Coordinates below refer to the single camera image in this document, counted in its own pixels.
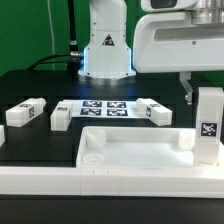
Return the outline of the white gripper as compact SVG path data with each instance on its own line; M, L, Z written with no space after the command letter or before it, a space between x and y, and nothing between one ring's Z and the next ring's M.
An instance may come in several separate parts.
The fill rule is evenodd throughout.
M181 72L191 105L189 71L224 70L224 25L193 25L189 12L145 15L134 32L133 64L139 73Z

